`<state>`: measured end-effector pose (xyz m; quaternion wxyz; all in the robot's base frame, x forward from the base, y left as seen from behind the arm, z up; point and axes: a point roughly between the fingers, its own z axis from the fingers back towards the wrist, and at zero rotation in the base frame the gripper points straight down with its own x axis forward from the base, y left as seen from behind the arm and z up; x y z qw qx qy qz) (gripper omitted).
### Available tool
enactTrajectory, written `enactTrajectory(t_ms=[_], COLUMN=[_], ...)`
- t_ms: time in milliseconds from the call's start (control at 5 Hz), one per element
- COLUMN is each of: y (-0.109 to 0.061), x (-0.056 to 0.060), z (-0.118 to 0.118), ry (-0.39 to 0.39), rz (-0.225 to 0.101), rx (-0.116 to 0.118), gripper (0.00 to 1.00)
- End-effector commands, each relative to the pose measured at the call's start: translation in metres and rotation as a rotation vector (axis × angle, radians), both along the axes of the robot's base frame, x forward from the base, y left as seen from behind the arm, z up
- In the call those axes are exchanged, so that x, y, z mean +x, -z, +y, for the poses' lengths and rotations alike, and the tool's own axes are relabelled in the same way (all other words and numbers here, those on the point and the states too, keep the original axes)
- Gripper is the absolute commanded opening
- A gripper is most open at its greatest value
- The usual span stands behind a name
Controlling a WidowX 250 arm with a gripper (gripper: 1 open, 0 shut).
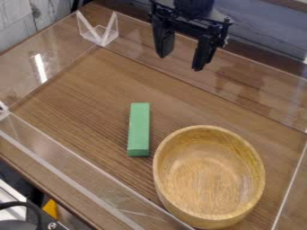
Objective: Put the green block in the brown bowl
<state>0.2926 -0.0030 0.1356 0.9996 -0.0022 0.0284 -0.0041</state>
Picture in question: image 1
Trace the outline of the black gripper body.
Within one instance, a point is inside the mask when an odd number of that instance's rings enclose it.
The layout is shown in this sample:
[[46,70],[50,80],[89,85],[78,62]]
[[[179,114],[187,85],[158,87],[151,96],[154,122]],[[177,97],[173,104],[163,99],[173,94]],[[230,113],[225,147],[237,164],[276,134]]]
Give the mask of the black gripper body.
[[150,14],[182,34],[198,38],[205,34],[218,40],[229,37],[233,19],[215,7],[215,0],[150,0]]

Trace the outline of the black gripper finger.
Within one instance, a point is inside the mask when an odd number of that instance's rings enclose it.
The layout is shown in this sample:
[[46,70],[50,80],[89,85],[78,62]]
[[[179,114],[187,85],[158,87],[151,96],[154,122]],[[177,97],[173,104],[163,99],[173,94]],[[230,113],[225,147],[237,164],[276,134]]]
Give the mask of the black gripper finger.
[[193,69],[202,71],[206,64],[211,62],[218,48],[218,43],[213,35],[205,34],[198,39],[198,46],[195,49],[195,56],[193,62]]
[[155,49],[161,58],[166,58],[174,50],[175,31],[170,24],[159,18],[153,20]]

